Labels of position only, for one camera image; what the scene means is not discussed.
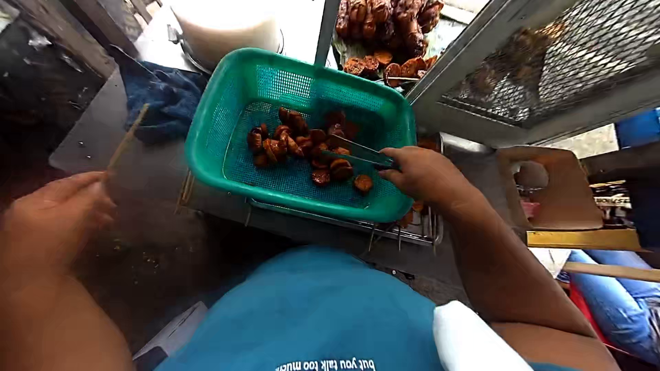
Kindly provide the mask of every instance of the white sleeve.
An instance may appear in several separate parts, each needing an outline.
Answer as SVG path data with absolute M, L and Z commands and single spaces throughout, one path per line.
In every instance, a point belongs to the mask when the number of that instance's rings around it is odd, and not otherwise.
M 446 371 L 532 371 L 486 322 L 456 300 L 434 310 L 433 338 Z

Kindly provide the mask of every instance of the teal mesh basket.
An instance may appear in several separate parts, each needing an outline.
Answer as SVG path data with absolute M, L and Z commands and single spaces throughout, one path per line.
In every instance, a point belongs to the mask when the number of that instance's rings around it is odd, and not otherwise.
M 246 142 L 248 131 L 266 123 L 273 132 L 280 124 L 281 106 L 301 112 L 310 129 L 321 127 L 327 112 L 343 110 L 360 128 L 355 141 L 376 150 L 415 144 L 413 111 L 393 89 L 246 48 L 222 58 L 195 113 L 185 143 L 195 177 L 259 201 L 340 219 L 389 222 L 410 209 L 412 199 L 371 166 L 353 164 L 356 175 L 374 180 L 365 196 L 353 188 L 352 180 L 317 187 L 311 166 L 302 159 L 256 168 Z

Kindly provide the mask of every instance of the cardboard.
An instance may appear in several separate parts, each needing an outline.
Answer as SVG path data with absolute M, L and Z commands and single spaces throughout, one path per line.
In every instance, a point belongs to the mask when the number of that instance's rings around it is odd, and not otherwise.
M 498 167 L 514 225 L 526 230 L 588 230 L 603 227 L 587 176 L 571 151 L 543 147 L 510 147 L 497 151 Z M 535 161 L 548 172 L 548 186 L 534 192 L 532 202 L 541 206 L 527 220 L 511 167 L 516 162 Z

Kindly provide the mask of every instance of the tongs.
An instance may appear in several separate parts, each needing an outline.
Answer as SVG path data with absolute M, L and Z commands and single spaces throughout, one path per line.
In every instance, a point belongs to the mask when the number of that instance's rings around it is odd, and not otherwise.
M 394 161 L 394 158 L 386 154 L 375 151 L 369 147 L 359 145 L 358 143 L 349 141 L 338 135 L 332 134 L 328 138 L 332 147 L 342 147 L 348 149 L 351 154 L 339 154 L 331 151 L 322 151 L 323 154 L 335 158 L 343 158 L 348 161 L 362 162 L 373 166 L 376 170 L 400 170 L 399 165 Z

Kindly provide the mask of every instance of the blue jeans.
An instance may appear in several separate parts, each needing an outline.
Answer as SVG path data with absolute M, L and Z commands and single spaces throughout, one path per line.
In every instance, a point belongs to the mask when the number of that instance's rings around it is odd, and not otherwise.
M 574 250 L 568 261 L 649 269 L 634 252 Z M 660 364 L 647 298 L 660 298 L 660 284 L 583 273 L 570 273 L 571 285 L 584 296 L 603 335 L 620 349 Z

